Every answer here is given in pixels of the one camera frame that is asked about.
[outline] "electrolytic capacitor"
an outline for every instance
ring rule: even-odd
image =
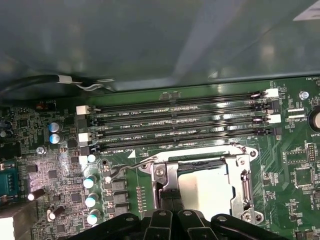
[[[86,189],[92,188],[97,183],[97,177],[95,175],[89,175],[84,181],[83,186]]]
[[[14,133],[11,130],[3,130],[0,132],[0,137],[1,138],[12,138]]]
[[[49,214],[49,218],[51,220],[55,220],[60,214],[62,214],[65,211],[65,207],[62,205],[59,205],[55,210],[53,210],[50,214]]]
[[[2,129],[11,129],[12,128],[12,123],[6,120],[0,120],[0,128]]]
[[[29,201],[33,201],[33,200],[37,200],[38,198],[42,197],[43,195],[45,195],[45,190],[43,188],[39,188],[31,193],[29,193],[28,195],[28,200]]]
[[[65,137],[61,133],[53,133],[49,137],[49,141],[52,144],[60,144],[65,140]]]
[[[63,126],[61,125],[61,123],[59,123],[59,122],[51,122],[50,124],[49,124],[49,131],[51,132],[51,133],[57,133],[57,132],[60,132],[60,131],[62,131],[62,129],[63,129]]]
[[[92,192],[89,194],[89,196],[86,198],[85,200],[85,205],[88,207],[88,208],[92,208],[96,205],[97,201],[99,200],[99,196],[98,194]]]
[[[98,222],[98,219],[100,218],[100,211],[97,209],[93,209],[89,216],[86,218],[86,221],[90,225],[95,225]]]

